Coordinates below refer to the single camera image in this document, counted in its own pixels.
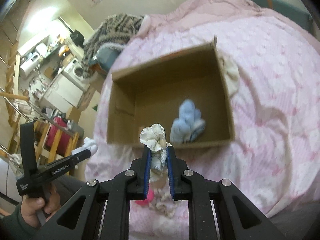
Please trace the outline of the person's left hand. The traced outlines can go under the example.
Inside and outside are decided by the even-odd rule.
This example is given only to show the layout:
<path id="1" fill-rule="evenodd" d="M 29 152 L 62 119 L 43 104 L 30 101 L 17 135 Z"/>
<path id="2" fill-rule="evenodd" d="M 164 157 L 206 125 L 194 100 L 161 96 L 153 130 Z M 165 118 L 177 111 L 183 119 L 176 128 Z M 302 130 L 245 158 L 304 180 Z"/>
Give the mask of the person's left hand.
<path id="1" fill-rule="evenodd" d="M 29 226 L 37 228 L 40 226 L 37 211 L 44 211 L 48 214 L 49 216 L 46 218 L 47 221 L 60 207 L 60 196 L 56 191 L 56 187 L 51 185 L 50 198 L 47 203 L 42 197 L 30 198 L 29 196 L 24 196 L 21 204 L 21 215 Z"/>

